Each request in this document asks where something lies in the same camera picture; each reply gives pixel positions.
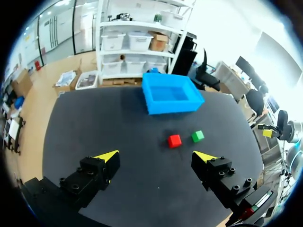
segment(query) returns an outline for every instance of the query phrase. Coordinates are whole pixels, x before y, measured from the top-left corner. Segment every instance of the floor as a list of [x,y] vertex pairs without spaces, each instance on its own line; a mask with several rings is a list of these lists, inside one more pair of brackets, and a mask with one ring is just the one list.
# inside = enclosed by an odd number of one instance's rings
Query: floor
[[76,70],[78,67],[82,71],[96,70],[95,52],[78,54],[50,63],[31,75],[33,86],[25,98],[20,114],[26,120],[19,140],[21,155],[9,150],[5,151],[7,168],[15,186],[17,178],[22,179],[23,182],[34,177],[43,178],[42,158],[45,132],[57,99],[52,86],[63,72]]

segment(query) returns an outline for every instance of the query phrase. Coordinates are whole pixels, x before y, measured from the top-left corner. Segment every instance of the computer monitor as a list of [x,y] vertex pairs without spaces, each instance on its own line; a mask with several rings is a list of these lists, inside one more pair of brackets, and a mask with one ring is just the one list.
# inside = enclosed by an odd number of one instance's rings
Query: computer monitor
[[236,65],[243,72],[245,72],[251,79],[255,77],[256,72],[255,72],[254,68],[243,57],[241,57],[241,56],[239,57],[239,59],[236,62]]
[[276,100],[270,96],[267,99],[267,103],[270,106],[270,109],[272,110],[272,112],[275,114],[277,112],[278,109],[280,109],[280,106],[278,105],[278,103],[276,102]]

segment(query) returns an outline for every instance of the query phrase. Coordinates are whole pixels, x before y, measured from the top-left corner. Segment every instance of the cardboard box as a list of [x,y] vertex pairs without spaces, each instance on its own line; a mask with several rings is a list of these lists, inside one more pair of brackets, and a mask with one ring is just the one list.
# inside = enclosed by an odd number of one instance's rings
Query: cardboard box
[[75,87],[76,87],[76,84],[78,82],[78,79],[79,79],[80,75],[82,74],[81,64],[82,64],[82,59],[80,59],[80,65],[79,65],[79,67],[76,70],[74,70],[74,72],[76,73],[76,76],[75,76],[75,78],[72,80],[72,82],[69,85],[67,85],[67,86],[61,86],[61,87],[57,87],[56,84],[53,85],[53,88],[55,89],[55,91],[56,91],[57,94],[59,94],[61,92],[75,90]]
[[17,96],[23,96],[25,98],[33,86],[33,83],[30,79],[28,71],[26,69],[21,69],[15,72],[11,85]]
[[114,84],[114,80],[113,79],[104,79],[103,80],[103,84],[100,86],[110,86]]
[[119,84],[119,85],[124,84],[124,80],[123,79],[115,79],[114,80],[114,85],[117,85],[117,84]]
[[150,49],[152,51],[164,51],[165,45],[169,41],[167,35],[164,35],[160,32],[149,32],[149,34],[153,36],[153,39],[151,40]]

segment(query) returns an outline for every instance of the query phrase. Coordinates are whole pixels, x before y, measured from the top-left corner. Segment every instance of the white storage bin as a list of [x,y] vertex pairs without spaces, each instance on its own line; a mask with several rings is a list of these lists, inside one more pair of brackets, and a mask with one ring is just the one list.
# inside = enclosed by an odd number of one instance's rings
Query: white storage bin
[[163,72],[165,70],[166,65],[167,62],[164,60],[164,58],[160,56],[147,57],[147,70],[150,70],[152,68],[158,68],[160,72]]
[[89,88],[97,88],[98,86],[98,71],[84,72],[80,75],[76,84],[76,90]]
[[185,27],[185,17],[176,13],[171,13],[167,11],[162,11],[162,21],[161,24],[167,27],[173,27],[176,29],[184,29]]
[[146,60],[141,55],[126,55],[125,62],[128,74],[139,74],[143,72]]
[[153,36],[146,32],[129,32],[129,46],[131,51],[147,51]]
[[115,75],[121,73],[122,60],[120,55],[107,55],[104,56],[102,65],[103,65],[103,74],[104,75]]
[[118,51],[122,49],[123,39],[126,34],[119,31],[105,32],[102,37],[103,51]]

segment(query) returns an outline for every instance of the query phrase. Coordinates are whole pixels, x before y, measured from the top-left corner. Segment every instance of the blue plastic bin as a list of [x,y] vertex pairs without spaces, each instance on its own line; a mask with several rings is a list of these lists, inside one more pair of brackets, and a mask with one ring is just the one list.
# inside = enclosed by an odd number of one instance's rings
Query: blue plastic bin
[[144,73],[142,89],[149,115],[196,111],[205,102],[185,76]]

